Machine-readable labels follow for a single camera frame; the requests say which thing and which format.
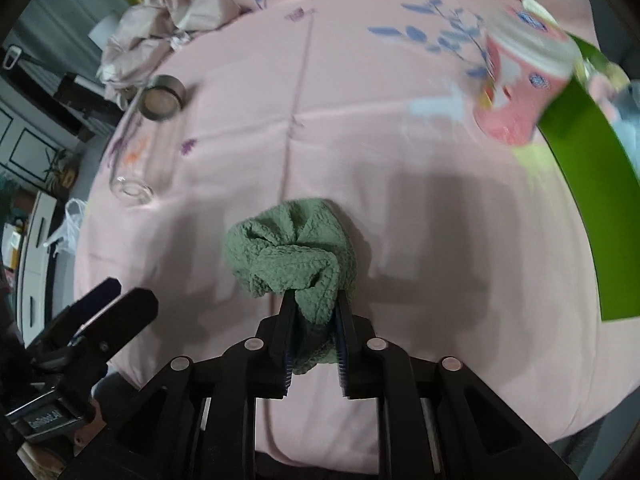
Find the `white cabinet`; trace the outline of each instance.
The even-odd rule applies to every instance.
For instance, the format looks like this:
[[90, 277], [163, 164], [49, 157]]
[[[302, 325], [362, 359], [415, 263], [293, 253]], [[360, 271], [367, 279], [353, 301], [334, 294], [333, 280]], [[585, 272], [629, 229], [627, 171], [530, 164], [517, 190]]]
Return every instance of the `white cabinet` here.
[[47, 322], [49, 248], [44, 247], [43, 243], [49, 237], [55, 210], [56, 199], [39, 192], [20, 253], [16, 284], [16, 317], [25, 346], [44, 330]]

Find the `green plate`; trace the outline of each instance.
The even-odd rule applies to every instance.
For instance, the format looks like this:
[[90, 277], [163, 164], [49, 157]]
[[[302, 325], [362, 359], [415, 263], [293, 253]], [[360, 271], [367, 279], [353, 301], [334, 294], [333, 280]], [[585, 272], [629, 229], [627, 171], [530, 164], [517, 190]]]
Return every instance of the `green plate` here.
[[[605, 59], [576, 39], [594, 65]], [[598, 105], [574, 78], [538, 124], [591, 245], [602, 320], [640, 316], [640, 184]]]

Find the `white cap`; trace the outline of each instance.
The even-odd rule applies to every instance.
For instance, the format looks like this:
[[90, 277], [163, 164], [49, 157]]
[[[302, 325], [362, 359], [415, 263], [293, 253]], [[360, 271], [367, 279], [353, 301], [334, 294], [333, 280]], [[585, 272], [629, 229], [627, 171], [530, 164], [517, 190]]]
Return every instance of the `white cap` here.
[[550, 76], [568, 79], [582, 59], [580, 49], [564, 30], [519, 4], [490, 16], [486, 30], [505, 50]]

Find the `green object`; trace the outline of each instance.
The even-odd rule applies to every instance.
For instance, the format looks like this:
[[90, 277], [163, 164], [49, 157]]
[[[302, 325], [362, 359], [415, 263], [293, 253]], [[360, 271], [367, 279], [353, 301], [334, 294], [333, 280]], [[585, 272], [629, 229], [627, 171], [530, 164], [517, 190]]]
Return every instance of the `green object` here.
[[349, 298], [353, 293], [356, 257], [327, 202], [285, 202], [240, 222], [226, 234], [224, 250], [234, 275], [254, 298], [296, 291], [302, 326], [294, 339], [294, 373], [337, 362], [329, 322], [338, 291]]
[[[602, 62], [593, 45], [577, 43], [586, 59]], [[598, 280], [600, 317], [640, 316], [640, 184], [622, 145], [575, 78], [538, 126], [582, 216]]]

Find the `crumpled cloth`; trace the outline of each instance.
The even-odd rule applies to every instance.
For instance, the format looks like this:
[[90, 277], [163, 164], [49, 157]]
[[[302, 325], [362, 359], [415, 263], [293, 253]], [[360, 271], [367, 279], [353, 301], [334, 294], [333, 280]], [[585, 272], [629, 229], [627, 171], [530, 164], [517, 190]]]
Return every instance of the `crumpled cloth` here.
[[330, 325], [339, 290], [353, 295], [356, 257], [324, 200], [285, 202], [229, 229], [225, 259], [254, 298], [295, 290], [302, 316], [294, 327], [293, 371], [335, 363]]
[[102, 53], [97, 76], [106, 86], [105, 99], [125, 109], [127, 89], [142, 86], [194, 32], [216, 30], [239, 14], [233, 0], [144, 0], [131, 7]]

